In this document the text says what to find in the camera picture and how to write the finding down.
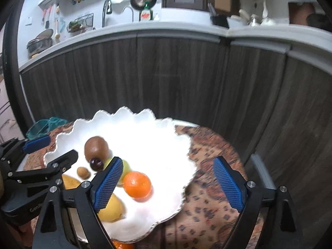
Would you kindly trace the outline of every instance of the small round fruit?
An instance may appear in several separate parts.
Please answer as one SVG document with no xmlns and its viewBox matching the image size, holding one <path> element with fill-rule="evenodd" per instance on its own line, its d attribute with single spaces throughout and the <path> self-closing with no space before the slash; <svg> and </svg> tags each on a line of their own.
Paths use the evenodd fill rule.
<svg viewBox="0 0 332 249">
<path fill-rule="evenodd" d="M 102 171 L 104 169 L 104 163 L 100 158 L 92 158 L 90 160 L 90 167 L 94 171 Z"/>
<path fill-rule="evenodd" d="M 116 247 L 116 249 L 134 249 L 135 245 L 132 243 L 122 243 L 119 241 L 112 240 L 112 243 Z"/>
<path fill-rule="evenodd" d="M 138 171 L 129 172 L 123 178 L 123 188 L 134 199 L 146 198 L 152 189 L 150 179 Z"/>
<path fill-rule="evenodd" d="M 115 194 L 112 194 L 106 208 L 99 211 L 98 217 L 103 222 L 112 222 L 119 219 L 124 211 L 121 200 Z"/>
<path fill-rule="evenodd" d="M 132 170 L 130 169 L 130 166 L 129 166 L 129 164 L 128 164 L 127 161 L 125 161 L 125 160 L 122 159 L 122 162 L 123 162 L 123 171 L 122 171 L 122 175 L 121 175 L 121 177 L 120 177 L 120 179 L 119 179 L 118 184 L 123 184 L 123 178 L 124 178 L 129 172 L 132 171 Z"/>
<path fill-rule="evenodd" d="M 62 180 L 65 189 L 74 189 L 78 187 L 81 183 L 68 175 L 62 174 Z"/>
<path fill-rule="evenodd" d="M 84 145 L 84 155 L 89 162 L 92 158 L 98 157 L 102 161 L 108 158 L 109 150 L 107 142 L 99 136 L 89 138 Z"/>
<path fill-rule="evenodd" d="M 82 179 L 87 179 L 90 177 L 90 172 L 87 168 L 79 167 L 77 168 L 77 175 L 80 176 Z"/>
</svg>

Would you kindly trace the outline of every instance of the metal pot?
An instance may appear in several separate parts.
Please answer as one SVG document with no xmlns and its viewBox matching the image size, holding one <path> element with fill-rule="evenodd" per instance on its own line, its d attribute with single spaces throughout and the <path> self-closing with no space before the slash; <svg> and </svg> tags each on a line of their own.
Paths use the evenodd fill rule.
<svg viewBox="0 0 332 249">
<path fill-rule="evenodd" d="M 47 38 L 47 37 L 34 38 L 31 41 L 29 41 L 27 44 L 29 57 L 31 58 L 33 55 L 41 53 L 43 50 L 46 50 L 51 46 L 52 46 L 52 38 Z"/>
</svg>

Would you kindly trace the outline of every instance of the patterned tablecloth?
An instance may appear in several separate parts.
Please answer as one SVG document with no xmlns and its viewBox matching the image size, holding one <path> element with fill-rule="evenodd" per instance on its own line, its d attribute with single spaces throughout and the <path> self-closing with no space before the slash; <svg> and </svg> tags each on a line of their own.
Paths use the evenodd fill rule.
<svg viewBox="0 0 332 249">
<path fill-rule="evenodd" d="M 24 170 L 44 167 L 44 154 L 55 149 L 55 137 L 70 132 L 72 123 L 50 133 L 51 144 L 29 155 Z M 198 171 L 186 190 L 183 209 L 174 218 L 158 225 L 149 236 L 136 243 L 137 249 L 218 249 L 222 248 L 238 212 L 232 209 L 220 189 L 212 171 L 213 159 L 222 155 L 230 166 L 246 178 L 243 165 L 235 149 L 220 135 L 206 127 L 177 126 L 178 134 L 188 134 L 192 139 L 190 159 Z M 255 248 L 263 221 L 258 218 L 247 248 Z"/>
</svg>

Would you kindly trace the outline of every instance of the faucet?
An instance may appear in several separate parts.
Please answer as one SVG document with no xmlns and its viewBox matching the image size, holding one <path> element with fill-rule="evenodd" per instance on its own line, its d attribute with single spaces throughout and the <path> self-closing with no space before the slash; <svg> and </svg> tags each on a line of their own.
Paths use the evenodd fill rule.
<svg viewBox="0 0 332 249">
<path fill-rule="evenodd" d="M 105 0 L 105 2 L 104 2 L 102 27 L 105 27 L 105 14 L 112 14 L 112 2 L 111 2 L 111 0 Z"/>
<path fill-rule="evenodd" d="M 129 5 L 127 5 L 127 6 L 125 6 L 125 8 L 122 10 L 122 12 L 123 12 L 126 8 L 129 8 L 129 9 L 132 11 L 132 22 L 134 22 L 134 10 L 132 10 L 132 8 L 131 8 Z"/>
</svg>

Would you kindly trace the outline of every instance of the kitchen counter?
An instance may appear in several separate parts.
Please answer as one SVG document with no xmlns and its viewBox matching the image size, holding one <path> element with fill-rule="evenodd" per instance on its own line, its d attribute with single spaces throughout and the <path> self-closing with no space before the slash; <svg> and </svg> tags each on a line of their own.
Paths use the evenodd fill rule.
<svg viewBox="0 0 332 249">
<path fill-rule="evenodd" d="M 226 29 L 215 25 L 189 22 L 150 21 L 107 26 L 66 39 L 53 45 L 24 64 L 19 65 L 19 71 L 31 67 L 46 56 L 85 44 L 86 42 L 91 42 L 93 39 L 101 40 L 103 37 L 107 36 L 132 38 L 149 35 L 186 38 L 190 37 L 190 34 L 195 34 L 196 37 L 198 36 L 202 39 L 206 37 L 206 39 L 212 41 L 218 41 L 219 37 L 232 39 L 266 38 L 281 42 L 295 42 L 302 45 L 313 46 L 314 48 L 332 53 L 332 33 L 308 26 L 280 24 L 276 26 L 243 26 Z"/>
</svg>

